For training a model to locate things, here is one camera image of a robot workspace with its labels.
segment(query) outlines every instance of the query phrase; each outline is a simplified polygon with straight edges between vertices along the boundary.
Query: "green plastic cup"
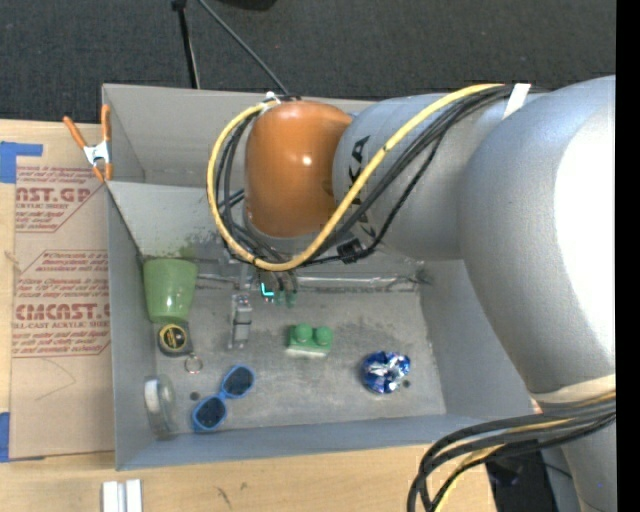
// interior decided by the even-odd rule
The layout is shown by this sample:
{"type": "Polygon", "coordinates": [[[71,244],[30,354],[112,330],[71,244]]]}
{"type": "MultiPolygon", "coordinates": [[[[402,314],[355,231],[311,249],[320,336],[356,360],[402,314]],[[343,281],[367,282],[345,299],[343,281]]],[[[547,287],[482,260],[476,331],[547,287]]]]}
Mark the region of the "green plastic cup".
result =
{"type": "Polygon", "coordinates": [[[149,319],[154,323],[187,322],[198,266],[187,260],[158,258],[142,267],[149,319]]]}

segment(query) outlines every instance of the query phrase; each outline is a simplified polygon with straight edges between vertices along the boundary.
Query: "cardboard box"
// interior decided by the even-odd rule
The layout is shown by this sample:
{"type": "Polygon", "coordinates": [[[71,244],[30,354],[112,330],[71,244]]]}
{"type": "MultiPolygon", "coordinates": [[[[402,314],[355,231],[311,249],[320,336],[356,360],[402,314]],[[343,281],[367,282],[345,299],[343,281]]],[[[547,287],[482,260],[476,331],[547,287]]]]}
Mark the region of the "cardboard box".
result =
{"type": "Polygon", "coordinates": [[[2,238],[9,457],[113,449],[104,187],[62,123],[0,121],[0,140],[39,148],[18,150],[15,183],[2,184],[14,208],[2,238]]]}

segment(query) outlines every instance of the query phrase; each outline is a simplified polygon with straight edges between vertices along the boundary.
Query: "sunglasses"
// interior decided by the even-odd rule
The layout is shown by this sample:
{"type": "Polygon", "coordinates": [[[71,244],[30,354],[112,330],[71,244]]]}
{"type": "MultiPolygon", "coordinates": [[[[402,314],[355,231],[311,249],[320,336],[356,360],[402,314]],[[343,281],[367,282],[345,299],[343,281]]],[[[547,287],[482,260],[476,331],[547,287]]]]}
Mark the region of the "sunglasses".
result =
{"type": "Polygon", "coordinates": [[[244,365],[236,365],[222,379],[222,386],[217,395],[212,395],[195,407],[191,413],[194,432],[213,432],[224,422],[227,417],[227,398],[235,399],[245,396],[256,380],[251,368],[244,365]]]}

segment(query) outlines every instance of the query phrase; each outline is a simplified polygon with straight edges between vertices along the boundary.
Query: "green lego brick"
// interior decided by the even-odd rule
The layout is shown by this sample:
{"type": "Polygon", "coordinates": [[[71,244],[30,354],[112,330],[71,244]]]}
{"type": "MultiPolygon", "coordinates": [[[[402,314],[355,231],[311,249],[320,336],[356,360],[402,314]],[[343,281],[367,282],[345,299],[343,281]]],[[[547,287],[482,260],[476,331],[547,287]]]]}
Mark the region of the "green lego brick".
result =
{"type": "Polygon", "coordinates": [[[307,323],[293,325],[289,329],[287,351],[324,357],[333,344],[333,331],[329,327],[314,329],[307,323]]]}

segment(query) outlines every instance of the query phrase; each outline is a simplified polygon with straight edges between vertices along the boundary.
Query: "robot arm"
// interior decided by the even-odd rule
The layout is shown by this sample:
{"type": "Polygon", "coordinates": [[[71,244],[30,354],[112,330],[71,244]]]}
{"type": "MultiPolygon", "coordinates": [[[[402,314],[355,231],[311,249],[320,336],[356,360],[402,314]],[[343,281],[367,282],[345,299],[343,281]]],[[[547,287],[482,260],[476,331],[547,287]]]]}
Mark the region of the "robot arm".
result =
{"type": "MultiPolygon", "coordinates": [[[[492,87],[455,102],[440,94],[386,100],[352,120],[295,102],[267,111],[247,142],[245,224],[297,256],[245,259],[292,270],[345,239],[357,240],[352,258],[366,255],[382,237],[386,251],[416,260],[462,259],[544,412],[615,396],[615,77],[531,93],[513,113],[505,112],[507,88],[492,87]],[[288,149],[274,156],[276,145],[288,149]],[[365,205],[348,229],[336,228],[348,208],[365,205]]],[[[224,236],[214,164],[215,155],[209,198],[224,236]]],[[[584,512],[617,510],[615,436],[613,424],[563,447],[584,512]]]]}

